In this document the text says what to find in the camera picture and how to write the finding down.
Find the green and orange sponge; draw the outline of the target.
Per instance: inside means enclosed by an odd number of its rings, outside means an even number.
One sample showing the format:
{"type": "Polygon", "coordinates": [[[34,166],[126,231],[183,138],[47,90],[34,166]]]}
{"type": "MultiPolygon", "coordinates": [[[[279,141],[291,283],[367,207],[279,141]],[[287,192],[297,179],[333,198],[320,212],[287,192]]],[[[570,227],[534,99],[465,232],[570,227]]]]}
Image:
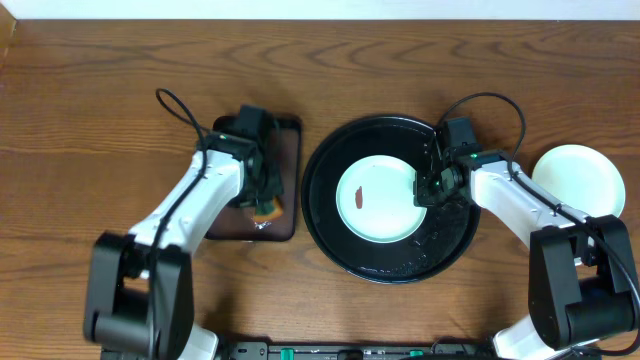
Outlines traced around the green and orange sponge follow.
{"type": "Polygon", "coordinates": [[[254,207],[253,221],[255,223],[272,222],[283,213],[283,206],[277,196],[270,200],[258,200],[254,207]]]}

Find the mint green plate front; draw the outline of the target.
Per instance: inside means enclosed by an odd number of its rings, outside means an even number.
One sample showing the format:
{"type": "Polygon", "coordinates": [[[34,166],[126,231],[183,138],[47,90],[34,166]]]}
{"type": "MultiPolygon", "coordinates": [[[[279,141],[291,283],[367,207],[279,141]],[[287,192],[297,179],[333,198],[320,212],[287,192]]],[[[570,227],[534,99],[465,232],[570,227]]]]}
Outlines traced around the mint green plate front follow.
{"type": "Polygon", "coordinates": [[[413,234],[427,209],[414,204],[416,170],[388,155],[372,155],[351,164],[336,188],[336,207],[347,228],[360,238],[391,244],[413,234]]]}

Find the mint green plate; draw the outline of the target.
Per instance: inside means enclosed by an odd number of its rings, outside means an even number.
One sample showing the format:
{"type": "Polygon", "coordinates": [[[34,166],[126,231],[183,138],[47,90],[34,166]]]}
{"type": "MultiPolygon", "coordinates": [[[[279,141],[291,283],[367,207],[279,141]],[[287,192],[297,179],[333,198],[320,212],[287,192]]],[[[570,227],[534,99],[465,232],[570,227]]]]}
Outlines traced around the mint green plate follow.
{"type": "Polygon", "coordinates": [[[336,207],[347,228],[360,238],[391,244],[413,234],[427,209],[414,204],[416,170],[388,155],[372,155],[351,164],[336,188],[336,207]]]}
{"type": "Polygon", "coordinates": [[[602,153],[584,145],[552,148],[534,166],[532,180],[562,201],[593,217],[619,217],[626,188],[616,166],[602,153]]]}

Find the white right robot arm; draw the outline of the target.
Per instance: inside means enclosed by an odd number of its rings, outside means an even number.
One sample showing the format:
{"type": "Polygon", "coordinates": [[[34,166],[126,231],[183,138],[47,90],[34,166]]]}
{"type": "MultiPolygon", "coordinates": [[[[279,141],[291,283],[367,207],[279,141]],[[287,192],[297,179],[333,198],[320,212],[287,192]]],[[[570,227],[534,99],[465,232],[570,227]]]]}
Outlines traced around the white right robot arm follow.
{"type": "Polygon", "coordinates": [[[594,342],[639,328],[639,285],[624,223],[591,217],[536,185],[502,151],[454,149],[417,172],[414,202],[486,209],[529,249],[528,314],[493,338],[506,359],[599,357],[594,342]]]}

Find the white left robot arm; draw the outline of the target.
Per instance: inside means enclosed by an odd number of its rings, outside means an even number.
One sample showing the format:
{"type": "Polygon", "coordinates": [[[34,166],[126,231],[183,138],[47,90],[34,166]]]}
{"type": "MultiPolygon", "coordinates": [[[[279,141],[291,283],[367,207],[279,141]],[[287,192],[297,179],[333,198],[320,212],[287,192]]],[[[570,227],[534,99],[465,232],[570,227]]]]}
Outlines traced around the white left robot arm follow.
{"type": "Polygon", "coordinates": [[[105,232],[89,267],[83,335],[103,359],[213,359],[220,339],[195,321],[193,255],[229,203],[276,198],[281,135],[201,136],[186,173],[124,235],[105,232]]]}

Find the round black tray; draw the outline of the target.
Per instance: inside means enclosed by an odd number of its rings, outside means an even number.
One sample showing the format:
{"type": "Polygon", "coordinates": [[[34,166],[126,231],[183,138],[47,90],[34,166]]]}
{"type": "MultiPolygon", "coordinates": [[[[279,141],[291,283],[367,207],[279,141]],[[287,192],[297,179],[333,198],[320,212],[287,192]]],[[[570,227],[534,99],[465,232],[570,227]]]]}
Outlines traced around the round black tray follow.
{"type": "Polygon", "coordinates": [[[373,115],[331,133],[306,166],[300,196],[306,226],[316,245],[350,274],[377,283],[402,284],[436,276],[468,248],[480,210],[465,201],[426,208],[420,227],[391,244],[368,242],[352,233],[336,207],[340,177],[354,162],[372,155],[399,158],[416,172],[429,167],[432,126],[412,117],[373,115]]]}

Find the rectangular black water tray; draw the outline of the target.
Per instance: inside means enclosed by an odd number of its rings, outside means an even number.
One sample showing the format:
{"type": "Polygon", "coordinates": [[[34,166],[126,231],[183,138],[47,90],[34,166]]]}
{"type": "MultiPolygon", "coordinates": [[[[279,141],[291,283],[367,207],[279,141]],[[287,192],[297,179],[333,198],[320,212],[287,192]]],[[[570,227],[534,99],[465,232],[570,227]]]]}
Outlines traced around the rectangular black water tray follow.
{"type": "Polygon", "coordinates": [[[272,143],[277,146],[284,193],[278,196],[283,214],[267,222],[255,222],[253,207],[227,205],[207,231],[207,240],[285,242],[295,233],[297,213],[297,183],[299,178],[301,119],[292,114],[278,114],[279,132],[272,131],[272,143]]]}

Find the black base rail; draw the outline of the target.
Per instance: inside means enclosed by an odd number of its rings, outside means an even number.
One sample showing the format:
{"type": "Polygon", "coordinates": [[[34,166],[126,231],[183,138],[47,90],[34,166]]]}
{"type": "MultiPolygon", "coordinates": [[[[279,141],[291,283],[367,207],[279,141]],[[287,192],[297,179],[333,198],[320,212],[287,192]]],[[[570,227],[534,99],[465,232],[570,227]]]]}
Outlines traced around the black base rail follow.
{"type": "Polygon", "coordinates": [[[454,338],[426,346],[384,344],[269,344],[229,342],[211,334],[191,337],[171,350],[169,359],[208,360],[393,360],[393,359],[497,359],[490,343],[464,343],[454,338]]]}

